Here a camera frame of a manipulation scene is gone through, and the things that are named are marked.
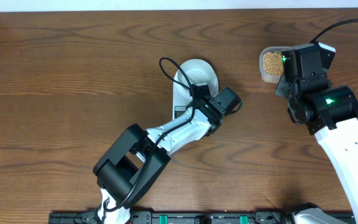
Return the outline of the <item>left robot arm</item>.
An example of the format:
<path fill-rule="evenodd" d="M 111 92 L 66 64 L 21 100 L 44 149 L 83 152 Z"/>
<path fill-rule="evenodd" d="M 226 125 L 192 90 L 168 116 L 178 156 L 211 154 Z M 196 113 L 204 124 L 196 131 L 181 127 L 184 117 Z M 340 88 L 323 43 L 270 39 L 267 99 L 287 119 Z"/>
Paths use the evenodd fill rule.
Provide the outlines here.
<path fill-rule="evenodd" d="M 129 126 L 93 168 L 102 193 L 100 223 L 126 223 L 130 208 L 151 188 L 171 155 L 193 141 L 213 134 L 238 102 L 222 96 L 191 102 L 174 120 L 156 128 Z"/>

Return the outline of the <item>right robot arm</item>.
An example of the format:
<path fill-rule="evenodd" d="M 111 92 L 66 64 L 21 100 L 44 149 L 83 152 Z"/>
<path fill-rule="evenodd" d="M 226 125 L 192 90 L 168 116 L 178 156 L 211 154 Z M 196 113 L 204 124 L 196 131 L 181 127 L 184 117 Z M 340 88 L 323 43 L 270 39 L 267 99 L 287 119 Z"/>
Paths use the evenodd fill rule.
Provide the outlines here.
<path fill-rule="evenodd" d="M 283 74 L 275 90 L 288 114 L 305 124 L 328 155 L 358 223 L 358 101 L 347 86 L 333 87 L 325 73 Z"/>

